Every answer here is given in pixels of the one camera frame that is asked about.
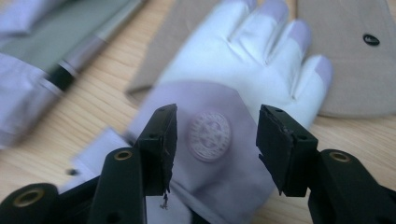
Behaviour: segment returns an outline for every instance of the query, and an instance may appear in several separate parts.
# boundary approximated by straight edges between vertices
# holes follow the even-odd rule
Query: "embroidered logo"
[[[214,161],[230,146],[231,127],[220,113],[204,112],[192,120],[188,138],[190,150],[197,159]]]
[[[378,38],[376,38],[373,35],[367,35],[367,34],[363,36],[363,41],[366,44],[373,46],[373,47],[378,46],[380,43]]]

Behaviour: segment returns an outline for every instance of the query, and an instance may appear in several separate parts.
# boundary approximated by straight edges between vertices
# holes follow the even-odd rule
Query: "glove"
[[[270,196],[275,185],[255,146],[261,105],[308,128],[332,79],[323,56],[302,63],[309,29],[287,18],[280,0],[224,0],[163,71],[124,135],[136,139],[156,108],[177,104],[168,210],[162,197],[148,198],[148,223],[191,220],[190,210],[209,223],[246,223]]]

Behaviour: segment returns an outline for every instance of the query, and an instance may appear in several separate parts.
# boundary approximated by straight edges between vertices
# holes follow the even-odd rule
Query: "wooden surface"
[[[31,183],[62,185],[70,160],[106,126],[122,133],[138,108],[123,95],[145,57],[150,39],[174,0],[151,0],[112,41],[81,79],[19,146],[0,151],[0,201]],[[291,16],[294,1],[289,0]],[[389,0],[395,17],[396,0]],[[356,156],[375,179],[396,190],[396,116],[379,119],[317,118],[311,133],[318,149],[336,148]],[[307,199],[275,192],[252,223],[312,223]]]

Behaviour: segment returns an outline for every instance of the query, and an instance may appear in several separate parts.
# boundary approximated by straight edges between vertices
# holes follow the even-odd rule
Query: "gray fabric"
[[[54,9],[30,35],[21,36],[0,48],[45,72],[57,64],[82,39],[114,16],[130,0],[67,1]]]
[[[147,56],[125,93],[138,105],[195,26],[217,0],[176,0],[148,46]],[[396,112],[396,31],[385,0],[299,0],[298,16],[313,30],[308,56],[334,65],[329,96],[320,115],[368,118]],[[381,44],[370,47],[365,33]]]
[[[46,80],[52,69],[78,74],[142,2],[68,1],[31,35],[0,49],[0,148],[22,140],[59,99],[62,92]]]
[[[219,0],[176,0],[163,25],[151,40],[145,60],[129,83],[125,94],[139,105],[150,88],[175,57],[178,49]]]
[[[308,55],[323,53],[334,68],[333,84],[320,114],[368,118],[396,112],[396,27],[386,0],[299,0],[308,22]],[[363,35],[380,44],[367,45]]]

